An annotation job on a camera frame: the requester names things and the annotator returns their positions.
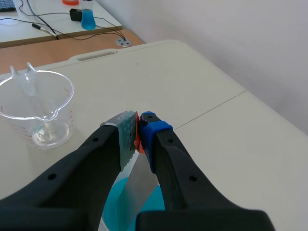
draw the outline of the blue liquid in beaker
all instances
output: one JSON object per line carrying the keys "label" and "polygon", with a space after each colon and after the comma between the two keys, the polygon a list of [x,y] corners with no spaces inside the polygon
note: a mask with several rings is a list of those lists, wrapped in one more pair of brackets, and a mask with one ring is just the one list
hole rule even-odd
{"label": "blue liquid in beaker", "polygon": [[92,10],[82,10],[81,26],[86,30],[93,30],[96,27]]}

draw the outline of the wooden table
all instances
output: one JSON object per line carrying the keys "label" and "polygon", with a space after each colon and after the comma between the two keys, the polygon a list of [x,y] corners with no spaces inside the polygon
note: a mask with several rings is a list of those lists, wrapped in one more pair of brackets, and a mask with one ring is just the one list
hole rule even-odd
{"label": "wooden table", "polygon": [[[143,44],[131,31],[121,30],[132,46]],[[68,60],[78,54],[99,51],[108,48],[121,49],[115,42],[119,36],[114,34],[97,35],[84,41],[71,38],[40,42],[24,46],[0,49],[0,74],[9,73],[12,65],[16,70],[26,69],[30,62],[34,67]]]}

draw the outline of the power adapter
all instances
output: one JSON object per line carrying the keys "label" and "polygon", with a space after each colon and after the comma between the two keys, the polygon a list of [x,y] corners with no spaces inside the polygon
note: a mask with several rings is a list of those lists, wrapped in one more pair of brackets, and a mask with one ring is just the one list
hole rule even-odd
{"label": "power adapter", "polygon": [[82,10],[72,8],[69,11],[69,15],[71,16],[72,21],[81,22]]}

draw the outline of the white tabletop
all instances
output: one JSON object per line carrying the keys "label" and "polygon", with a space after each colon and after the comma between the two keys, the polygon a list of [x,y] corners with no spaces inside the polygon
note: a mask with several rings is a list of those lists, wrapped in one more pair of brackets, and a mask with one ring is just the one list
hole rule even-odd
{"label": "white tabletop", "polygon": [[261,209],[277,231],[306,230],[308,137],[249,92],[177,129],[215,187]]}
{"label": "white tabletop", "polygon": [[[25,21],[42,23],[36,17],[29,17],[20,12],[19,6],[22,4],[20,0],[13,0],[16,11],[14,12],[0,12],[0,19],[2,18],[16,18]],[[29,3],[36,14],[44,13],[69,13],[71,8],[80,9],[80,4],[77,6],[68,6],[62,3],[61,0],[29,0]],[[24,5],[22,10],[27,14],[32,14],[26,0],[24,0]],[[114,17],[112,17],[102,6],[100,6],[96,1],[94,2],[93,14],[95,17],[105,18],[107,21],[111,22],[116,26],[122,26]],[[71,21],[70,15],[68,14],[51,14],[41,16],[52,28],[61,31],[65,34],[72,34],[75,32],[89,33],[89,31],[84,30],[80,22]],[[113,25],[107,23],[102,19],[95,19],[96,25],[103,26],[107,28],[114,27]],[[0,21],[0,47],[1,43],[14,41],[14,40],[25,40],[33,38],[50,37],[50,39],[55,39],[54,37],[37,30],[31,26],[31,23],[18,22],[15,20],[1,20]]]}
{"label": "white tabletop", "polygon": [[59,148],[40,151],[0,118],[0,199],[78,148],[102,122],[125,110],[153,111],[227,198],[265,210],[277,230],[308,224],[308,137],[190,47],[161,41],[39,69],[73,81],[76,130]]}

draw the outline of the black cable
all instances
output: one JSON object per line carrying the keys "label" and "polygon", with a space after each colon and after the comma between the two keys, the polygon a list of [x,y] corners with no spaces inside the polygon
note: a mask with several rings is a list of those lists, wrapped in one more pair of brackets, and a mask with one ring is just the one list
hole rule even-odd
{"label": "black cable", "polygon": [[[2,18],[2,19],[0,19],[0,21],[1,20],[5,20],[5,19],[11,19],[11,20],[16,20],[16,21],[20,21],[20,22],[24,22],[24,23],[34,23],[34,24],[39,24],[39,25],[44,25],[45,26],[45,24],[43,24],[43,23],[37,23],[37,22],[30,22],[30,21],[25,21],[25,20],[20,20],[20,19],[16,19],[16,18]],[[67,35],[67,34],[65,34],[65,33],[62,33],[61,31],[58,31],[58,30],[55,30],[55,31],[57,31],[58,33],[60,33],[60,34],[62,34],[62,35],[65,35],[65,36],[67,36],[67,37],[69,37],[69,38],[72,38],[72,39],[75,39],[75,40],[79,40],[79,41],[83,41],[83,40],[87,40],[87,39],[90,39],[90,38],[92,38],[92,37],[94,37],[94,36],[97,36],[97,35],[104,35],[104,34],[114,34],[114,35],[118,35],[117,33],[113,33],[113,32],[104,32],[104,33],[99,33],[99,34],[95,34],[95,35],[92,35],[92,36],[90,36],[90,37],[88,37],[88,38],[74,38],[74,37],[72,37],[72,36],[69,36],[69,35]]]}
{"label": "black cable", "polygon": [[32,8],[30,6],[29,0],[26,0],[26,1],[27,1],[28,7],[29,7],[30,11],[32,12],[32,14],[35,15],[38,19],[40,19],[43,23],[45,23],[46,26],[48,26],[50,28],[50,30],[52,30],[52,32],[56,35],[56,39],[59,39],[56,32],[54,32],[53,28],[48,23],[46,23],[46,21],[44,19],[42,19],[36,13],[34,13],[34,11],[32,10]]}
{"label": "black cable", "polygon": [[78,40],[78,41],[87,40],[87,39],[90,39],[90,38],[92,38],[92,37],[94,37],[94,36],[103,35],[103,34],[114,34],[114,35],[118,35],[118,36],[119,36],[119,34],[114,33],[114,32],[103,32],[103,33],[99,33],[99,34],[92,35],[92,36],[90,36],[90,37],[88,37],[88,38],[84,38],[84,39],[83,39],[83,38],[79,38],[79,39],[78,39],[78,38],[74,38],[74,37],[72,37],[72,36],[69,36],[69,35],[67,35],[67,34],[64,34],[64,33],[60,32],[60,31],[58,31],[58,30],[55,30],[55,31],[57,31],[57,32],[59,32],[59,33],[65,35],[65,36],[68,36],[69,38]]}
{"label": "black cable", "polygon": [[109,23],[110,25],[113,25],[113,26],[117,29],[117,31],[118,31],[119,33],[121,33],[121,35],[123,36],[122,39],[124,39],[124,41],[126,41],[125,36],[123,35],[123,33],[121,32],[121,30],[119,30],[119,28],[118,28],[116,25],[112,24],[111,22],[107,21],[107,20],[104,19],[104,18],[99,18],[99,17],[94,17],[94,18],[103,19],[103,20],[105,20],[107,23]]}
{"label": "black cable", "polygon": [[[23,0],[20,0],[21,2],[22,2],[22,4],[19,6],[19,10],[22,12],[22,13],[24,13],[25,15],[27,15],[27,16],[29,16],[29,17],[36,17],[36,16],[43,16],[43,15],[50,15],[50,14],[68,14],[68,15],[70,15],[69,13],[64,13],[64,12],[60,12],[60,13],[44,13],[44,14],[36,14],[36,15],[30,15],[30,14],[27,14],[26,12],[24,12],[21,8],[23,7],[23,5],[24,5],[24,1]],[[99,27],[99,28],[104,28],[104,29],[108,29],[108,30],[111,30],[111,31],[114,31],[117,35],[119,35],[124,41],[126,41],[126,38],[125,38],[125,36],[123,35],[123,33],[119,30],[119,28],[116,26],[116,25],[114,25],[114,24],[112,24],[111,22],[109,22],[109,21],[107,21],[106,19],[104,19],[104,18],[99,18],[99,17],[94,17],[94,18],[98,18],[98,19],[103,19],[103,20],[105,20],[107,23],[109,23],[110,25],[113,25],[117,30],[113,30],[113,29],[111,29],[111,28],[107,28],[107,27],[103,27],[103,26],[98,26],[98,25],[96,25],[97,27]]]}

